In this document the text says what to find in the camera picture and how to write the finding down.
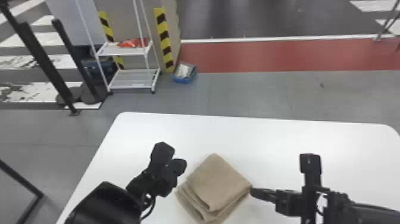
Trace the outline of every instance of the pole base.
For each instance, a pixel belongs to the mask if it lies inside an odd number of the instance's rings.
[[[72,98],[73,98],[72,103],[79,101],[79,98],[82,96],[83,89],[81,87],[72,87],[72,88],[70,88],[70,90],[71,90]],[[55,97],[55,101],[57,102],[58,105],[65,105],[65,101],[61,97],[60,94],[58,94]]]
[[[70,113],[70,117],[76,117],[80,114],[82,110],[75,110],[75,112],[71,111]]]
[[[95,86],[97,92],[96,97],[92,95],[92,93],[89,91],[86,85],[82,85],[82,87],[83,87],[83,94],[80,97],[80,99],[85,104],[92,105],[92,104],[97,104],[99,102],[103,102],[108,96],[107,89],[104,86]]]

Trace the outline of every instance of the folded towel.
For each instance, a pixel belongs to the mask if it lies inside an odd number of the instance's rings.
[[[186,209],[186,211],[198,222],[198,223],[207,223],[207,224],[220,224],[222,223],[231,212],[235,210],[235,208],[240,204],[240,202],[248,195],[248,191],[244,192],[242,195],[238,195],[230,204],[222,208],[221,210],[216,211],[206,211],[204,207],[199,204],[199,198],[195,196],[193,199],[190,195],[193,192],[190,192],[191,189],[184,183],[178,187],[178,191],[176,192],[179,201]]]
[[[242,201],[251,184],[219,155],[207,157],[178,187],[189,213],[204,223],[221,223]]]

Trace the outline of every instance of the hazard stripe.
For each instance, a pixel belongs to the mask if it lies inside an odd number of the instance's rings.
[[[167,73],[172,73],[174,72],[174,57],[172,55],[171,40],[164,7],[154,8],[154,16],[157,22],[157,32],[160,37],[162,60],[165,64],[165,71]]]
[[[105,33],[105,36],[107,37],[107,40],[109,42],[115,42],[114,32],[113,32],[112,28],[110,27],[110,22],[108,21],[107,13],[105,11],[100,11],[98,13],[98,15],[100,18],[100,22],[103,25],[104,33]],[[125,69],[124,60],[120,56],[115,56],[115,57],[113,57],[113,59],[114,59],[115,63],[118,64],[120,69],[122,69],[122,70]]]

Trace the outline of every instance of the crosswalk stripe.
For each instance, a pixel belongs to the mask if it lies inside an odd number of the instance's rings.
[[[51,20],[54,19],[54,15],[45,15],[42,18],[32,23],[32,26],[51,26]]]
[[[57,32],[43,32],[35,33],[35,36],[42,46],[61,46],[64,45],[63,40]],[[24,47],[25,44],[22,42],[17,34],[14,34],[0,43],[0,47],[13,48],[13,47]]]
[[[350,1],[351,4],[356,6],[359,10],[363,12],[382,12],[390,11],[395,5],[396,0],[372,0],[372,1]]]
[[[382,26],[385,24],[385,19],[382,20],[376,20],[377,23],[381,24]],[[390,27],[389,31],[393,33],[394,35],[400,35],[400,21],[396,20],[393,26]]]
[[[69,54],[49,55],[56,69],[76,69],[75,62]],[[0,56],[0,70],[32,69],[38,63],[31,55]]]
[[[24,2],[20,5],[17,5],[16,7],[10,9],[11,13],[14,16],[20,15],[24,12],[26,12],[27,10],[41,4],[45,2],[45,0],[29,0],[27,2]],[[0,14],[0,25],[5,23],[7,21],[7,19],[5,18],[5,16],[3,14]]]

